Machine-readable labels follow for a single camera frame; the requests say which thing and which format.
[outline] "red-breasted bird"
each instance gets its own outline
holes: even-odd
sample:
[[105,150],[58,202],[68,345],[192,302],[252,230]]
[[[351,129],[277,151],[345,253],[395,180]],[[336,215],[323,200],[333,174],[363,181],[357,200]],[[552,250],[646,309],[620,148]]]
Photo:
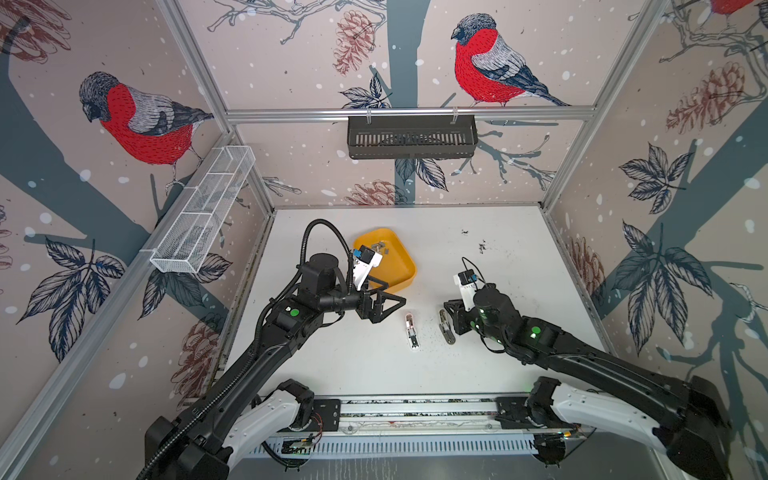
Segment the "red-breasted bird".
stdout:
[[462,18],[451,38],[457,41],[456,80],[475,99],[473,106],[481,101],[505,105],[521,97],[540,97],[555,105],[567,105],[550,95],[523,56],[506,44],[492,16],[475,13]]
[[[735,26],[730,24],[730,16],[754,1],[755,0],[708,0],[707,3],[710,4],[710,13],[701,24],[703,26],[703,24],[707,23],[707,20],[710,19],[713,13],[717,13],[718,15],[725,15],[726,30],[732,30]],[[682,6],[688,6],[693,3],[695,2],[686,2]]]
[[103,71],[83,80],[80,102],[88,121],[98,118],[104,129],[136,160],[173,166],[174,178],[165,186],[166,192],[175,184],[183,185],[176,180],[176,161],[187,150],[197,155],[192,148],[194,131],[214,117],[165,95],[145,94]]

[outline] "metal object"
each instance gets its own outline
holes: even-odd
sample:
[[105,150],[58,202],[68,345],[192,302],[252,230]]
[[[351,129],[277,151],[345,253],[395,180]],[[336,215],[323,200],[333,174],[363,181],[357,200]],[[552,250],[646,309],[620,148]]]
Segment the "metal object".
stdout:
[[456,343],[456,336],[451,330],[451,320],[448,318],[448,312],[445,309],[440,309],[440,331],[449,345]]
[[389,158],[470,158],[475,155],[478,129],[471,115],[453,121],[446,116],[351,117],[346,144],[356,160]]
[[[233,127],[233,129],[235,132],[235,137],[232,144],[245,145],[246,143],[240,136],[240,132],[237,130],[237,127]],[[253,164],[253,168],[248,174],[248,186],[250,187],[251,191],[253,191],[253,195],[258,199],[259,207],[261,207],[261,210],[264,212],[264,214],[267,216],[271,215],[275,211],[275,205],[272,203],[272,197],[266,191],[263,175],[259,171],[258,162]]]
[[[372,108],[371,117],[402,117],[414,115],[474,115],[476,121],[535,121],[590,120],[595,108],[591,105],[568,107],[468,107],[468,108]],[[269,109],[229,110],[227,121],[237,124],[276,124],[347,121],[350,117],[368,117],[368,109]]]
[[416,338],[416,327],[413,326],[413,314],[406,314],[406,333],[411,344],[411,350],[419,349],[419,340]]
[[619,96],[619,93],[621,93],[624,84],[627,83],[627,79],[637,60],[640,59],[645,45],[647,45],[654,30],[659,25],[659,19],[664,14],[668,3],[669,0],[647,0],[645,5],[643,5],[643,9],[635,21],[632,32],[627,37],[624,47],[621,49],[616,62],[614,62],[614,67],[605,81],[605,85],[598,95],[596,102],[598,109],[594,114],[594,118],[580,129],[563,163],[558,168],[558,174],[555,175],[554,180],[544,195],[544,200],[541,202],[544,211],[551,209],[555,202],[558,201],[565,186],[571,179],[571,175],[576,170],[579,160],[587,153],[592,139],[603,124],[608,111]]
[[[229,133],[219,137],[203,164],[190,179],[189,185],[200,183],[205,172],[213,164],[219,149],[228,145],[232,136]],[[181,213],[193,192],[193,189],[185,188],[179,194],[163,220],[160,221],[144,244],[144,249],[139,251],[131,265],[126,269],[120,280],[120,287],[115,289],[91,321],[88,322],[72,350],[58,365],[16,428],[5,440],[0,449],[0,478],[2,480],[20,476],[24,465],[34,455],[36,448],[47,435],[58,413],[66,405],[80,378],[88,371],[91,362],[96,358],[101,347],[107,342],[114,332],[114,328],[120,322],[122,313],[134,300],[134,295],[143,286],[147,275],[154,269],[154,266],[149,262],[151,251],[170,229],[174,219]]]
[[[280,450],[283,438],[270,437],[266,443]],[[310,458],[325,460],[344,458],[425,457],[454,455],[535,455],[534,436],[530,433],[495,433],[474,435],[397,435],[381,439],[365,436],[323,435],[311,450]],[[259,447],[247,458],[266,458]],[[307,455],[283,455],[285,458],[306,458]]]
[[200,269],[254,161],[250,147],[227,145],[219,150],[150,258],[159,271]]
[[190,73],[200,85],[200,93],[208,101],[219,130],[222,132],[232,131],[232,125],[227,121],[227,107],[221,93],[219,93],[213,75],[210,74],[205,65],[203,54],[200,53],[200,48],[197,46],[178,0],[157,0],[157,6],[168,23],[168,28],[179,45],[184,60],[187,61]]

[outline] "white table surface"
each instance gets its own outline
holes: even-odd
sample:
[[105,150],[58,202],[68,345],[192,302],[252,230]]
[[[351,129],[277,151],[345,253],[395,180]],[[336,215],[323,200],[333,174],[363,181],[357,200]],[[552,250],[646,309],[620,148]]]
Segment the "white table surface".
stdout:
[[[536,207],[278,211],[227,366],[253,340],[257,318],[268,299],[292,278],[301,236],[316,218],[336,225],[350,247],[365,232],[391,228],[409,251],[418,274],[411,286],[397,293],[408,300],[403,308],[377,325],[347,312],[336,325],[314,333],[260,393],[272,391],[289,378],[326,396],[527,392],[541,375],[585,385],[490,353],[472,332],[456,336],[456,343],[449,345],[439,331],[442,303],[461,298],[453,275],[463,270],[464,256],[477,264],[488,282],[511,297],[522,315],[545,319],[602,349]],[[318,252],[336,255],[346,272],[339,241],[323,225],[313,229],[307,259]],[[406,336],[406,312],[414,315],[421,345],[417,351],[411,350]],[[325,321],[335,318],[335,314],[327,314]]]

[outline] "black wall-mounted basket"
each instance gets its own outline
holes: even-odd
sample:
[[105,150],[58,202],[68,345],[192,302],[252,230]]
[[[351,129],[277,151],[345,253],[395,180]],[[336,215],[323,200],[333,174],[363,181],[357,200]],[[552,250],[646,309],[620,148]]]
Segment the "black wall-mounted basket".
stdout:
[[474,115],[411,117],[349,117],[349,157],[470,158],[478,145]]

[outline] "white wire mesh basket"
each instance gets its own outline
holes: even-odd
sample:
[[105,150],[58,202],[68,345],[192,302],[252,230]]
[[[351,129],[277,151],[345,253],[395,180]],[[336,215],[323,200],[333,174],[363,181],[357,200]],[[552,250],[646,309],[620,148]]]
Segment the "white wire mesh basket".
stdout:
[[196,273],[200,269],[254,161],[250,147],[221,149],[152,253],[150,261],[159,271]]

